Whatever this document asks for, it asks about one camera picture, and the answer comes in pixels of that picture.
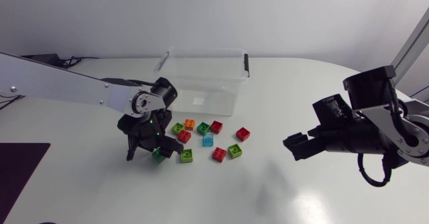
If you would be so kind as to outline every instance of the red lego brick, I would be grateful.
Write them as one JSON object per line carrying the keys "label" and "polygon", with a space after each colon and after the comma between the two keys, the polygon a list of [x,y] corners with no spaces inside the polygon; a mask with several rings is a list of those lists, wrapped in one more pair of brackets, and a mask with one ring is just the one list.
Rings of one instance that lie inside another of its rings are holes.
{"label": "red lego brick", "polygon": [[221,132],[222,126],[222,123],[219,123],[218,121],[213,121],[212,125],[210,126],[210,130],[213,133],[219,133]]}
{"label": "red lego brick", "polygon": [[227,155],[227,151],[223,150],[221,148],[216,148],[212,154],[212,159],[213,160],[217,160],[220,163],[222,163],[223,159],[225,158],[225,156]]}
{"label": "red lego brick", "polygon": [[177,138],[180,142],[183,142],[186,144],[188,143],[190,136],[191,136],[190,132],[183,130],[179,133],[179,136]]}
{"label": "red lego brick", "polygon": [[249,136],[250,132],[249,130],[242,127],[239,131],[237,131],[237,138],[239,138],[241,141],[245,141]]}

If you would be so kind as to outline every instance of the black cable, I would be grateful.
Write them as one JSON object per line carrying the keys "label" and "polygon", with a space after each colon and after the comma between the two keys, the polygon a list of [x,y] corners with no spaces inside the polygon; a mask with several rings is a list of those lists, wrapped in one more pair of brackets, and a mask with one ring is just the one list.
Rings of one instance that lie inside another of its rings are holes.
{"label": "black cable", "polygon": [[0,107],[0,110],[4,109],[5,107],[9,106],[9,105],[10,105],[10,104],[12,104],[13,102],[18,101],[18,100],[20,100],[20,99],[22,99],[22,98],[24,98],[24,97],[25,97],[25,96],[18,95],[18,96],[16,96],[16,98],[14,98],[14,99],[12,99],[12,100],[8,100],[8,101],[3,101],[3,102],[1,102],[1,103],[8,102],[8,103],[6,103],[6,104],[4,104],[3,106],[1,106],[1,107]]}
{"label": "black cable", "polygon": [[392,100],[389,103],[389,108],[390,108],[390,115],[391,115],[391,119],[393,122],[393,125],[395,126],[396,131],[404,138],[406,143],[411,143],[411,137],[408,134],[404,122],[402,121],[401,118],[401,111],[399,109],[399,101],[397,99],[397,95],[395,92],[395,88],[393,87],[393,83],[391,80],[388,81],[389,84],[389,89],[390,89],[390,94],[392,96]]}
{"label": "black cable", "polygon": [[151,86],[151,87],[153,87],[153,86],[158,86],[159,85],[159,83],[145,82],[145,81],[142,81],[142,80],[128,80],[128,81],[129,82],[133,82],[135,84],[143,85],[143,86]]}
{"label": "black cable", "polygon": [[14,97],[18,97],[19,95],[15,95],[15,96],[10,96],[10,97],[6,97],[6,96],[3,96],[3,95],[0,95],[0,97],[3,97],[3,98],[14,98]]}
{"label": "black cable", "polygon": [[68,69],[68,68],[70,68],[72,66],[76,66],[79,62],[81,62],[84,59],[98,59],[98,58],[97,57],[92,57],[92,56],[84,56],[84,57],[74,57],[74,56],[72,56],[71,58],[69,58],[67,60],[58,60],[56,62],[56,66]]}
{"label": "black cable", "polygon": [[387,166],[384,160],[385,156],[383,156],[383,171],[384,171],[384,179],[383,181],[376,181],[368,176],[368,174],[365,171],[365,168],[363,167],[363,154],[357,155],[357,165],[359,166],[359,172],[362,174],[363,178],[371,185],[375,187],[383,187],[385,186],[389,181],[391,177],[391,168]]}
{"label": "black cable", "polygon": [[406,115],[408,115],[407,105],[405,105],[404,101],[401,99],[398,99],[397,101],[400,103],[402,111],[404,111],[404,114],[402,115],[402,117],[405,117]]}
{"label": "black cable", "polygon": [[416,96],[417,94],[421,93],[422,91],[426,90],[427,88],[429,88],[429,86],[427,86],[427,87],[423,88],[422,90],[418,91],[417,93],[414,93],[414,94],[413,94],[413,95],[411,95],[410,97],[414,97],[414,96]]}

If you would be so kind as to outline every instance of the plastic bin handle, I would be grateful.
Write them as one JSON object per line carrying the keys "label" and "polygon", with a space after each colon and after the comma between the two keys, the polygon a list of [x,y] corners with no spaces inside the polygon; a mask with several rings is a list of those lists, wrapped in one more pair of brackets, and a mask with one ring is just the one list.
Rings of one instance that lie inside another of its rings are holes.
{"label": "plastic bin handle", "polygon": [[244,54],[244,70],[247,71],[247,78],[250,77],[250,70],[249,70],[249,55]]}

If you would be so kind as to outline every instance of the metal bracket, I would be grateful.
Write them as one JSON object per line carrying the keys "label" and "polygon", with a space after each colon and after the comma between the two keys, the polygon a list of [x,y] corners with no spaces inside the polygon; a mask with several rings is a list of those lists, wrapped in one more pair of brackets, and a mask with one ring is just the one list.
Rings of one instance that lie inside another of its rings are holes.
{"label": "metal bracket", "polygon": [[387,105],[369,107],[360,109],[360,111],[399,148],[397,152],[401,157],[410,162],[427,166],[429,162],[429,157],[427,157],[429,153],[429,134],[424,128],[412,123],[418,122],[429,127],[429,118],[417,114],[418,112],[412,108],[412,106],[418,106],[420,109],[429,109],[426,104],[419,103],[417,100],[406,102],[409,113],[413,114],[403,119],[408,133],[418,139],[418,145],[416,146],[409,146],[400,133],[397,132],[391,120],[390,111],[385,108]]}

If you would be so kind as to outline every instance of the lime green lego brick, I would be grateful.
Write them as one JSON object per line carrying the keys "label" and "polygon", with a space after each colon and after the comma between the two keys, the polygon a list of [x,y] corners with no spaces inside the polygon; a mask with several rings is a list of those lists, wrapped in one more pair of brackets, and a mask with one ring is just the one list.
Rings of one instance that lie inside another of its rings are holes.
{"label": "lime green lego brick", "polygon": [[208,133],[208,131],[210,130],[210,125],[202,122],[200,123],[200,125],[196,128],[196,130],[198,131],[198,133],[201,133],[202,135]]}
{"label": "lime green lego brick", "polygon": [[166,157],[160,155],[160,149],[159,148],[152,152],[152,158],[154,160],[156,160],[156,162],[158,162],[158,163],[161,163],[166,159]]}
{"label": "lime green lego brick", "polygon": [[174,134],[176,134],[176,135],[179,135],[179,133],[180,133],[182,130],[185,130],[185,126],[184,126],[183,124],[180,124],[180,123],[176,123],[176,124],[174,124],[174,126],[172,127],[172,131],[173,131],[173,133],[174,133]]}
{"label": "lime green lego brick", "polygon": [[228,147],[228,152],[229,152],[229,155],[231,156],[231,158],[236,158],[236,157],[239,157],[243,153],[243,150],[241,150],[241,148],[238,144],[234,144],[233,146]]}
{"label": "lime green lego brick", "polygon": [[189,163],[194,160],[192,157],[192,150],[183,150],[182,155],[180,156],[182,163]]}

